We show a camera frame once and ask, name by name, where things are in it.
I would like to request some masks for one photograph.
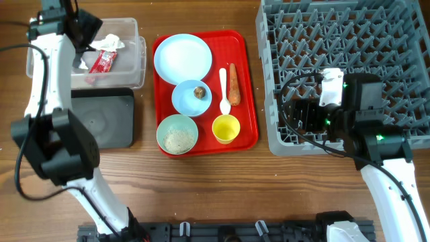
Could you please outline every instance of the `white spoon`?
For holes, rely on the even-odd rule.
[[[227,70],[224,68],[220,69],[220,81],[221,81],[221,92],[222,92],[220,109],[221,109],[221,113],[225,115],[230,113],[231,105],[227,99]]]

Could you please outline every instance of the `wooden table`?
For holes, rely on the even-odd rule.
[[[258,0],[82,0],[80,6],[100,18],[136,18],[147,41],[145,84],[135,92],[136,142],[129,149],[103,151],[100,163],[112,190],[140,222],[282,221],[346,210],[354,217],[375,220],[378,240],[383,241],[374,201],[352,160],[270,153],[255,33]],[[427,13],[429,7],[427,1],[422,4]],[[34,0],[0,1],[0,20],[27,22],[39,9]],[[260,139],[250,151],[168,159],[155,140],[151,46],[161,35],[223,29],[239,31],[247,42]],[[26,42],[25,28],[0,30],[0,46]],[[10,137],[10,123],[23,117],[32,83],[25,74],[26,52],[0,54],[0,241],[75,241],[77,226],[91,223],[91,218],[72,196],[26,202],[13,183],[18,148]],[[430,216],[430,150],[414,151],[414,156],[421,200]],[[58,189],[40,181],[27,162],[21,174],[28,193]]]

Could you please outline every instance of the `carrot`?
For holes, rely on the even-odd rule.
[[[236,67],[233,63],[230,64],[230,92],[228,100],[232,106],[237,106],[241,102],[241,93],[239,91],[239,83],[237,81]]]

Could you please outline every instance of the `gray dish rack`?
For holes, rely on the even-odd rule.
[[[290,78],[327,67],[379,75],[384,123],[404,127],[413,149],[430,147],[430,39],[417,0],[261,0],[255,25],[274,155],[325,153],[288,130],[276,98]],[[313,78],[288,89],[286,101],[319,98]],[[326,135],[305,134],[319,143]],[[340,140],[326,145],[343,149]]]

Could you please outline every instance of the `small yellow cup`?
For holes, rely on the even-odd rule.
[[[218,142],[223,145],[230,144],[241,131],[239,120],[229,114],[221,115],[214,120],[212,132]]]

